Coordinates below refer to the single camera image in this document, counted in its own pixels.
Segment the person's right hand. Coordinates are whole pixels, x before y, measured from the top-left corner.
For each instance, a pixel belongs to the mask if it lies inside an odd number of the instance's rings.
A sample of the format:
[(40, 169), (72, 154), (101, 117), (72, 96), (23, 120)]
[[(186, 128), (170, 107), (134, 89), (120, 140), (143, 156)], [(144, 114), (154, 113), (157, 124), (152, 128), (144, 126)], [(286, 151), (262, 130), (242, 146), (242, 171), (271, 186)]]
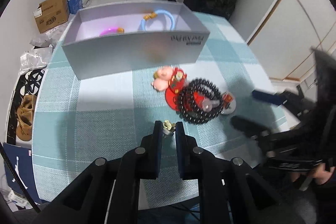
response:
[(315, 167), (312, 171), (308, 173), (308, 177), (312, 178), (317, 185), (325, 184), (328, 180), (330, 180), (333, 175), (335, 167), (330, 167), (329, 170), (325, 169), (325, 164), (320, 164)]

